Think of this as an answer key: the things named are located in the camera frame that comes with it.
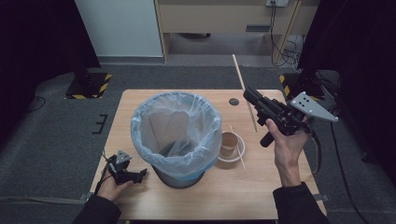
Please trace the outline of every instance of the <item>chopstick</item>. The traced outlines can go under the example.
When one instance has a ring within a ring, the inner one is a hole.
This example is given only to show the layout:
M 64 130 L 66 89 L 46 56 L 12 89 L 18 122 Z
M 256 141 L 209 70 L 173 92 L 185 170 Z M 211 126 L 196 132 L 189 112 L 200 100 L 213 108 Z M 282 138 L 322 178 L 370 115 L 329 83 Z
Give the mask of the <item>chopstick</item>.
M 238 149 L 239 158 L 241 158 L 242 165 L 244 166 L 244 170 L 246 171 L 247 168 L 245 167 L 244 160 L 242 160 L 242 154 L 241 154 L 241 151 L 239 150 L 238 144 L 236 145 L 236 149 Z
M 234 54 L 233 54 L 233 63 L 235 64 L 236 73 L 238 73 L 239 81 L 241 82 L 241 86 L 242 86 L 242 90 L 245 91 L 246 89 L 245 89 L 244 80 L 242 79 L 241 72 L 239 71 L 238 62 L 236 61 Z M 248 100 L 246 100 L 246 102 L 247 102 L 248 112 L 250 113 L 251 121 L 253 122 L 254 130 L 256 130 L 256 132 L 257 132 L 256 120 L 254 120 L 254 116 L 253 116 L 253 112 L 251 111 L 250 103 L 248 102 Z

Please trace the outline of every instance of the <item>black cable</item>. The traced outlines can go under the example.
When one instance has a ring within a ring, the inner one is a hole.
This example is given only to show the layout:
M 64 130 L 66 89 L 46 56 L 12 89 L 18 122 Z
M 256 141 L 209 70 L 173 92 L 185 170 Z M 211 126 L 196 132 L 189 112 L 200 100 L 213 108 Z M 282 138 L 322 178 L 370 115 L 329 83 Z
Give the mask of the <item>black cable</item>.
M 108 161 L 108 158 L 106 158 L 106 153 L 104 148 L 102 150 L 102 157 L 105 158 L 105 161 Z
M 315 170 L 312 173 L 317 174 L 319 172 L 320 166 L 321 166 L 321 144 L 317 137 L 317 134 L 313 130 L 311 133 L 311 138 L 314 140 L 314 143 L 315 143 L 315 146 L 317 149 L 317 167 L 315 168 Z
M 102 180 L 102 183 L 105 182 L 105 180 L 107 180 L 109 177 L 112 177 L 112 175 L 106 177 L 105 179 Z
M 28 111 L 27 111 L 28 113 L 32 113 L 32 112 L 35 112 L 35 111 L 41 109 L 41 108 L 46 104 L 46 102 L 47 102 L 46 99 L 44 99 L 44 97 L 41 97 L 41 96 L 36 96 L 35 99 L 36 99 L 37 101 L 39 101 L 39 100 L 41 99 L 41 100 L 43 100 L 43 103 L 41 104 L 41 106 L 39 106 L 39 107 L 36 108 L 36 109 L 30 109 L 30 110 L 28 110 Z
M 271 1 L 271 5 L 272 5 L 272 10 L 271 10 L 271 29 L 270 29 L 270 36 L 271 36 L 271 42 L 272 42 L 272 44 L 273 44 L 273 47 L 272 47 L 272 50 L 271 50 L 271 51 L 272 51 L 272 52 L 271 52 L 271 63 L 272 63 L 273 66 L 279 67 L 279 66 L 282 66 L 282 65 L 284 65 L 285 63 L 287 63 L 288 60 L 286 60 L 286 59 L 283 57 L 282 52 L 281 52 L 280 49 L 277 47 L 277 45 L 276 45 L 276 43 L 275 43 L 275 41 L 274 41 L 273 29 L 274 29 L 275 16 L 276 16 L 276 2 L 275 2 L 275 1 Z M 280 55 L 282 56 L 282 59 L 283 59 L 283 61 L 284 61 L 282 64 L 275 64 L 275 62 L 274 62 L 274 48 L 276 48 L 277 51 L 278 51 L 278 52 L 280 53 Z
M 315 84 L 319 84 L 327 93 L 330 94 L 332 98 L 336 98 L 339 92 L 340 86 L 340 78 L 337 80 L 337 84 L 332 83 L 329 79 L 327 79 L 320 71 L 318 71 L 319 78 L 314 82 Z
M 99 180 L 98 183 L 96 184 L 95 192 L 93 193 L 94 195 L 97 195 L 99 189 L 102 187 L 102 183 L 103 183 L 106 179 L 109 178 L 109 176 L 105 178 L 107 169 L 108 169 L 108 163 L 106 163 L 106 166 L 105 166 L 105 168 L 104 168 L 103 171 L 102 171 L 102 176 L 100 177 L 100 180 Z
M 284 48 L 282 55 L 287 57 L 286 63 L 288 64 L 298 63 L 298 61 L 300 60 L 301 53 L 297 52 L 297 44 L 290 40 L 288 40 L 288 43 L 294 45 L 294 50 Z
M 345 172 L 344 172 L 344 167 L 343 167 L 343 164 L 341 163 L 340 153 L 339 153 L 338 146 L 337 146 L 337 139 L 335 138 L 335 133 L 334 133 L 334 128 L 333 128 L 333 126 L 332 126 L 332 122 L 330 122 L 330 127 L 331 127 L 331 129 L 332 129 L 332 140 L 334 141 L 335 152 L 336 152 L 336 155 L 337 155 L 338 164 L 340 165 L 341 175 L 342 175 L 342 177 L 343 177 L 343 181 L 344 181 L 344 186 L 345 186 L 345 188 L 346 188 L 347 197 L 348 197 L 350 203 L 352 204 L 352 207 L 355 209 L 355 212 L 356 212 L 356 213 L 358 214 L 358 216 L 361 218 L 361 220 L 362 220 L 364 223 L 369 224 L 369 222 L 368 222 L 368 221 L 364 218 L 364 216 L 361 214 L 361 212 L 359 211 L 358 207 L 356 206 L 355 202 L 354 202 L 353 199 L 352 199 L 352 195 L 351 195 L 350 190 L 349 190 L 349 185 L 348 185 L 348 183 L 347 183 L 347 178 L 346 178 L 346 175 L 345 175 Z

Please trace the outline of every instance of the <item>wooden cabinet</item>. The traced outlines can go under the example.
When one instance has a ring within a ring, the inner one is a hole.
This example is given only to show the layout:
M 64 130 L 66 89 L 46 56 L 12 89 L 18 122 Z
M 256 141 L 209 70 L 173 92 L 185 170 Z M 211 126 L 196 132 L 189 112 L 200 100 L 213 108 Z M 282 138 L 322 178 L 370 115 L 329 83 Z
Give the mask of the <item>wooden cabinet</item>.
M 267 7 L 265 2 L 265 0 L 155 0 L 165 60 L 172 33 L 240 34 L 250 29 L 268 33 L 273 9 Z M 289 35 L 307 33 L 318 2 L 319 0 L 290 0 L 286 7 L 276 8 L 273 35 L 276 35 L 277 45 L 281 49 L 284 48 Z

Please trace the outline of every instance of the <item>wooden table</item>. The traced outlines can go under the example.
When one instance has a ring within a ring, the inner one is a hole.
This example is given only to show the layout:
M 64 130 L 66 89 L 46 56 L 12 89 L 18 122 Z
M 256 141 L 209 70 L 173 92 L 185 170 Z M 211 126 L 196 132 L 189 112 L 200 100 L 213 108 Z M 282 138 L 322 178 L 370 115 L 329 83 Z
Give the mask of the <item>wooden table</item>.
M 280 180 L 274 165 L 274 144 L 268 148 L 260 146 L 260 140 L 267 133 L 266 127 L 258 125 L 254 131 L 248 112 L 248 104 L 241 90 L 184 90 L 204 96 L 221 114 L 223 131 L 238 133 L 245 141 L 241 161 L 225 163 L 218 161 L 207 170 L 203 178 L 187 189 L 167 187 L 155 174 L 150 164 L 143 161 L 131 140 L 130 123 L 135 109 L 153 94 L 161 90 L 128 90 L 121 97 L 114 118 L 105 151 L 109 157 L 119 149 L 133 156 L 128 170 L 138 172 L 148 168 L 142 184 L 136 184 L 121 195 L 118 206 L 121 219 L 160 220 L 221 220 L 221 219 L 277 219 L 272 192 L 279 188 Z M 285 102 L 281 91 L 260 91 L 270 99 Z M 239 105 L 229 104 L 236 98 Z M 313 194 L 318 193 L 314 177 L 304 153 L 300 157 L 301 178 Z M 99 181 L 105 161 L 100 160 L 91 192 Z M 325 213 L 322 202 L 318 202 Z

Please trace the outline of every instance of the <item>yellow and black warning tape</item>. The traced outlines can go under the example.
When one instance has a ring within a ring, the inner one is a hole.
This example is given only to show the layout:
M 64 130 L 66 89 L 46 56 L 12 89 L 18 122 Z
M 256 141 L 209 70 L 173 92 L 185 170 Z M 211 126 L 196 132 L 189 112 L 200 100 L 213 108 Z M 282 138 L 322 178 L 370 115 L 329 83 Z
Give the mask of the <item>yellow and black warning tape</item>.
M 285 92 L 286 100 L 291 100 L 292 98 L 294 98 L 298 94 L 300 94 L 299 92 L 291 92 L 291 89 L 289 87 L 287 80 L 285 79 L 285 76 L 283 76 L 283 75 L 279 76 L 279 80 L 280 80 L 280 83 L 282 84 L 282 88 Z M 317 96 L 313 96 L 313 95 L 309 95 L 309 96 L 315 101 L 323 100 L 323 98 L 320 98 Z
M 66 98 L 67 99 L 77 99 L 77 100 L 101 98 L 103 96 L 103 94 L 105 93 L 105 90 L 107 88 L 108 82 L 110 81 L 111 77 L 112 77 L 112 75 L 106 74 L 105 79 L 103 80 L 99 91 L 95 92 L 94 94 L 83 94 L 83 93 L 76 92 L 76 94 L 66 95 Z

